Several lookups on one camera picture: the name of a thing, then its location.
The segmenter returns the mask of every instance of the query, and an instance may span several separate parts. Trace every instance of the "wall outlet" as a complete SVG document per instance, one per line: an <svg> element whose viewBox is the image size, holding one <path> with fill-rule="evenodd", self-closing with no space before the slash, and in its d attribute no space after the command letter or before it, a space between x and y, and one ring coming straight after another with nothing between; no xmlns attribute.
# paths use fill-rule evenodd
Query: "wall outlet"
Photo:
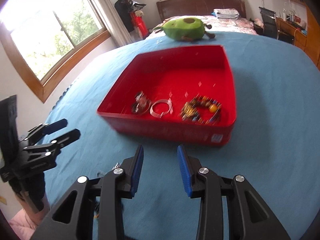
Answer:
<svg viewBox="0 0 320 240"><path fill-rule="evenodd" d="M7 199L5 197L0 196L0 202L2 202L3 204L7 204Z"/></svg>

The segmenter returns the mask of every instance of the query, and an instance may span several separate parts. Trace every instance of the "red box on desk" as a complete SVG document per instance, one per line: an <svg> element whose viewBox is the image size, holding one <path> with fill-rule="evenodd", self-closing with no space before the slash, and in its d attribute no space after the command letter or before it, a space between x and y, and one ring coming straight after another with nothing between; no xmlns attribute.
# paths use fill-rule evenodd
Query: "red box on desk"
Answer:
<svg viewBox="0 0 320 240"><path fill-rule="evenodd" d="M162 118L149 111L131 112L135 95L143 91L152 103L171 97L173 113ZM182 107L195 96L207 96L222 104L220 121L215 125L183 121ZM167 104L153 107L157 113ZM231 136L236 120L233 76L222 46L188 46L137 55L119 76L100 106L101 115L115 130L178 142L222 146ZM199 110L204 120L212 114Z"/></svg>

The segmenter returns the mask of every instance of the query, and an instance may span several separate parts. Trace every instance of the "window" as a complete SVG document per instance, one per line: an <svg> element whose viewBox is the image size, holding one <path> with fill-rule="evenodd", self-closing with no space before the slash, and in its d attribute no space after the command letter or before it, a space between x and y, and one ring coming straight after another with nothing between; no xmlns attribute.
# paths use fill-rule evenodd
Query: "window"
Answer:
<svg viewBox="0 0 320 240"><path fill-rule="evenodd" d="M1 21L7 55L43 102L85 55L110 37L91 0L9 0Z"/></svg>

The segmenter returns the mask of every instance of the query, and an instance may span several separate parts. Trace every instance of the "floral bedding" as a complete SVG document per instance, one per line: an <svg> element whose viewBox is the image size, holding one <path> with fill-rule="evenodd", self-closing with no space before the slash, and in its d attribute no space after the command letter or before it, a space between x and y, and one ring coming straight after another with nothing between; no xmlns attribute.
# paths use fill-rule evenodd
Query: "floral bedding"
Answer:
<svg viewBox="0 0 320 240"><path fill-rule="evenodd" d="M210 32L237 32L237 33L247 33L257 35L253 29L253 23L244 18L239 19L218 19L215 16L175 16L169 19L165 19L163 23L158 26L162 26L164 23L170 20L185 18L185 17L196 17L202 20L205 24L210 24L212 28L208 31ZM164 36L163 31L153 31L147 39Z"/></svg>

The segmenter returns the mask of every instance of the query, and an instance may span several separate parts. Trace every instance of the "jewelry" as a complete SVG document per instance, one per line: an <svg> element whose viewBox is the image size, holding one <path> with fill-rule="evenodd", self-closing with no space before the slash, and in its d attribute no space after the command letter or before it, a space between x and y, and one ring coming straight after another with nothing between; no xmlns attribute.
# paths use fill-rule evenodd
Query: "jewelry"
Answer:
<svg viewBox="0 0 320 240"><path fill-rule="evenodd" d="M144 114L146 113L151 105L151 100L147 99L145 94L140 91L138 94L135 96L136 102L133 103L131 107L131 112L133 114Z"/></svg>
<svg viewBox="0 0 320 240"><path fill-rule="evenodd" d="M220 119L221 106L221 103L217 100L213 100L212 98L209 99L206 96L199 96L193 98L190 102L185 103L181 109L180 116L182 117L182 120L189 119L192 120L192 122L215 124ZM210 113L213 113L213 116L209 120L204 121L197 111L197 107L208 108Z"/></svg>
<svg viewBox="0 0 320 240"><path fill-rule="evenodd" d="M166 112L162 112L161 114L158 114L156 112L153 111L153 107L156 105L156 104L159 104L159 103L166 103L168 104L169 106L169 110L166 111ZM161 118L162 116L166 115L167 113L169 113L172 109L172 102L171 100L166 100L166 99L161 99L161 100L158 100L156 101L155 103L153 103L153 105L150 107L150 114L156 118Z"/></svg>

